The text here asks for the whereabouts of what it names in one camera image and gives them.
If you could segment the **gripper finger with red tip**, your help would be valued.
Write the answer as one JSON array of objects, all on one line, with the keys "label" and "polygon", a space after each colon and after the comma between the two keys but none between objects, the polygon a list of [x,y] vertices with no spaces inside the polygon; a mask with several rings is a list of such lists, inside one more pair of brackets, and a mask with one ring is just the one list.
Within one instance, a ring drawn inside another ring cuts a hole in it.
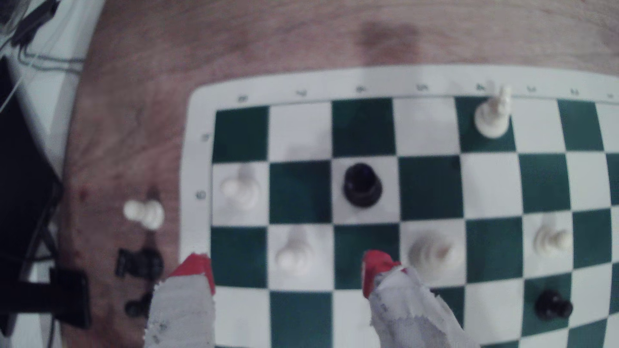
[{"label": "gripper finger with red tip", "polygon": [[215,282],[208,254],[190,254],[153,290],[144,347],[215,347]]},{"label": "gripper finger with red tip", "polygon": [[364,253],[362,292],[381,347],[479,347],[414,266],[403,266],[386,252]]}]

